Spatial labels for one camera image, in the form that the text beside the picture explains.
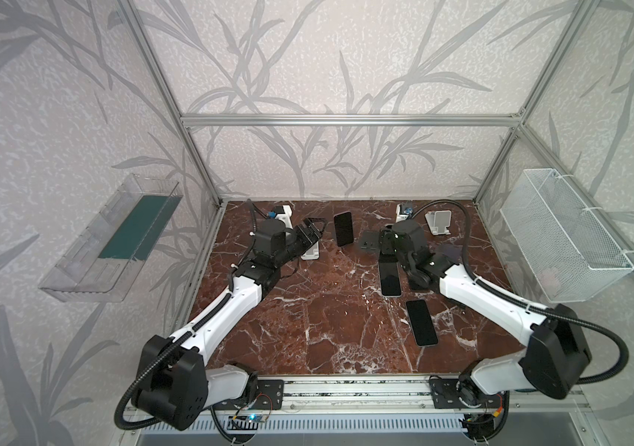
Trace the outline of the white phone stand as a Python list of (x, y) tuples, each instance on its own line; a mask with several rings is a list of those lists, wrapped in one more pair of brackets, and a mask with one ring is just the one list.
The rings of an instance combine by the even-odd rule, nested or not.
[(450, 210), (430, 211), (425, 216), (430, 233), (434, 236), (450, 235), (452, 212)]
[(315, 240), (314, 244), (311, 245), (310, 247), (307, 247), (306, 241), (303, 241), (302, 245), (303, 245), (303, 253), (300, 256), (301, 260), (312, 261), (312, 260), (317, 260), (319, 258), (320, 256), (319, 240)]

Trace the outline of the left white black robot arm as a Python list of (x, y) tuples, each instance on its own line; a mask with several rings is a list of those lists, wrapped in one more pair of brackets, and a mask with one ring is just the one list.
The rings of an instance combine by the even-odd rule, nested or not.
[(165, 423), (190, 427), (201, 412), (224, 401), (251, 403), (257, 376), (247, 366), (207, 365), (220, 343), (256, 308), (282, 277), (284, 265), (301, 258), (324, 235), (326, 221), (308, 217), (294, 228), (275, 217), (255, 224), (252, 245), (232, 267), (226, 288), (192, 321), (143, 347), (135, 380), (114, 412), (119, 429)]

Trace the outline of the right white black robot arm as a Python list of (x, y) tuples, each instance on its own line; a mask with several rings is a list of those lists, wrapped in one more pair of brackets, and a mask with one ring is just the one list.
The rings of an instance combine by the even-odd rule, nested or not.
[(376, 243), (418, 287), (475, 310), (521, 344), (516, 353), (477, 360), (461, 373), (464, 403), (510, 390), (536, 390), (562, 400), (589, 366), (588, 343), (570, 308), (546, 308), (482, 280), (465, 261), (431, 250), (413, 219), (380, 230)]

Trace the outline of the grey round phone stand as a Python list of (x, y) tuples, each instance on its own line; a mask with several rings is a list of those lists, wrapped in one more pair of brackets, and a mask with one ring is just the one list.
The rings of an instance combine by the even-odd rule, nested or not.
[(440, 253), (443, 256), (449, 258), (452, 262), (459, 264), (461, 262), (462, 257), (462, 248), (457, 245), (444, 245), (439, 246)]

